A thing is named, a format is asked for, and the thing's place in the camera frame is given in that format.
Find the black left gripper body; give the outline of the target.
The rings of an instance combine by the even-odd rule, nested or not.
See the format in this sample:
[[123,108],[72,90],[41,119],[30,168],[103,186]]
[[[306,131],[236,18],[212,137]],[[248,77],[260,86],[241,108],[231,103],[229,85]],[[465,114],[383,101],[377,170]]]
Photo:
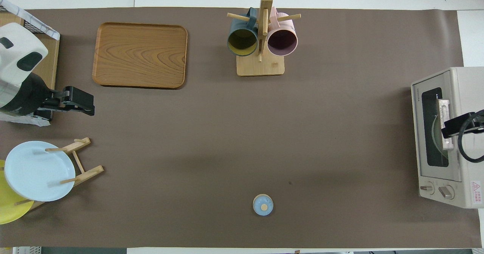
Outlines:
[[71,105],[63,103],[64,97],[69,97],[72,93],[72,86],[65,87],[62,91],[57,91],[49,88],[41,88],[40,90],[42,101],[38,111],[56,111],[67,112],[72,111]]

